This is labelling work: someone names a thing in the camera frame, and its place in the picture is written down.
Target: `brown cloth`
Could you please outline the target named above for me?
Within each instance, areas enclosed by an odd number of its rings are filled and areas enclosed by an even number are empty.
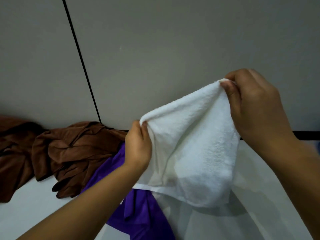
[[[0,116],[0,202],[33,177],[32,144],[44,129],[33,122]]]
[[[107,158],[116,154],[126,132],[109,129],[99,122],[79,122],[39,135],[32,146],[35,178],[52,174],[58,182],[57,198],[75,197]]]

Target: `purple cloth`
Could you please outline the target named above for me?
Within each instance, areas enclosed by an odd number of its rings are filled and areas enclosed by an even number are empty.
[[[94,173],[86,191],[125,162],[125,144]],[[156,199],[148,190],[132,189],[107,221],[107,224],[130,235],[131,240],[175,239],[172,229]]]

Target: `pile of clothes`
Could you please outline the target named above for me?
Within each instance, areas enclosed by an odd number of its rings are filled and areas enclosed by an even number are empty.
[[[45,130],[40,125],[0,116],[0,202],[31,178],[54,175],[57,198],[75,197],[121,166],[126,132],[99,122],[79,122]],[[174,239],[167,219],[148,190],[132,189],[107,224],[131,239]]]

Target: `forearm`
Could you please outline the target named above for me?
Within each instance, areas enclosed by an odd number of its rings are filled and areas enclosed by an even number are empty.
[[[297,139],[288,140],[265,153],[291,202],[314,239],[320,238],[320,158],[315,150]]]
[[[94,239],[142,172],[124,164],[19,239]]]

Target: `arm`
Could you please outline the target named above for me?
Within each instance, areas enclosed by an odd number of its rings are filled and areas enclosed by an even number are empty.
[[[228,73],[225,89],[234,125],[269,165],[314,239],[320,239],[320,158],[290,128],[278,90],[258,72]]]
[[[18,239],[94,239],[148,167],[151,140],[134,121],[125,138],[125,163]]]

